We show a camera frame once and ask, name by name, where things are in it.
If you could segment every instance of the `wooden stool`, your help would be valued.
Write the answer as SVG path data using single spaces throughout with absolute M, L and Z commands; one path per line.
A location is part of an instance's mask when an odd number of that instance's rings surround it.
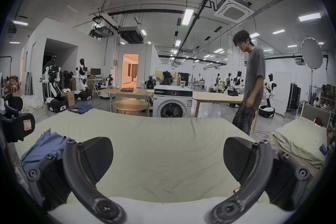
M 114 102 L 112 104 L 112 107 L 117 110 L 117 113 L 119 110 L 124 111 L 124 114 L 126 114 L 126 111 L 139 111 L 139 116 L 141 114 L 141 111 L 145 110 L 146 116 L 148 117 L 147 114 L 148 103 L 146 101 L 124 99 Z

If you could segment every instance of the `black hair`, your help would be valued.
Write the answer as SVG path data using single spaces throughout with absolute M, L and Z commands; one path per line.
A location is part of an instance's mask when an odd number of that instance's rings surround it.
M 251 41 L 250 34 L 245 30 L 239 31 L 233 37 L 233 43 L 235 46 L 237 46 L 238 43 L 245 42 L 246 40 L 249 40 L 251 46 L 254 46 L 254 44 Z

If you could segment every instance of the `label sticker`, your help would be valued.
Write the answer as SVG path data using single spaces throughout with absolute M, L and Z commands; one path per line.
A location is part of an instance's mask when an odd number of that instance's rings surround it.
M 31 130 L 32 129 L 32 122 L 30 120 L 23 121 L 24 130 Z

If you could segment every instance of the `wooden table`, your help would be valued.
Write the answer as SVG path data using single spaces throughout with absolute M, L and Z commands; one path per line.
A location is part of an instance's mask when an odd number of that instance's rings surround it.
M 149 114 L 149 107 L 151 106 L 149 101 L 150 97 L 153 97 L 153 92 L 148 92 L 146 89 L 137 89 L 134 88 L 133 92 L 122 92 L 121 88 L 107 88 L 100 90 L 99 92 L 106 92 L 110 97 L 110 112 L 112 112 L 112 104 L 116 101 L 115 98 L 133 98 L 133 99 L 142 99 L 146 100 L 148 103 L 147 113 Z
M 132 111 L 132 112 L 138 111 L 139 116 L 140 116 L 140 112 L 145 110 L 146 116 L 148 117 L 146 101 L 133 100 L 133 99 L 119 100 L 119 101 L 114 102 L 112 106 L 113 108 L 117 110 L 117 113 L 119 110 L 124 111 L 124 114 L 126 114 L 127 111 Z
M 197 101 L 195 117 L 198 116 L 200 103 L 230 103 L 240 104 L 243 101 L 244 95 L 230 96 L 227 93 L 213 93 L 213 92 L 193 92 L 192 98 Z

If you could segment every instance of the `white bed sheet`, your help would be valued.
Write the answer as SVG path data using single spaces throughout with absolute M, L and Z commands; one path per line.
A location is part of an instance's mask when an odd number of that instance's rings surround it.
M 49 128 L 77 142 L 110 138 L 114 159 L 97 189 L 107 197 L 151 202 L 231 196 L 239 183 L 223 161 L 225 140 L 254 141 L 223 118 L 152 118 L 91 109 L 83 115 L 64 111 L 38 123 L 16 144 L 19 156 Z M 267 200 L 264 194 L 262 201 Z M 78 202 L 73 194 L 72 202 Z
M 311 120 L 299 117 L 273 132 L 273 140 L 284 151 L 319 169 L 325 160 L 320 146 L 327 145 L 327 130 Z

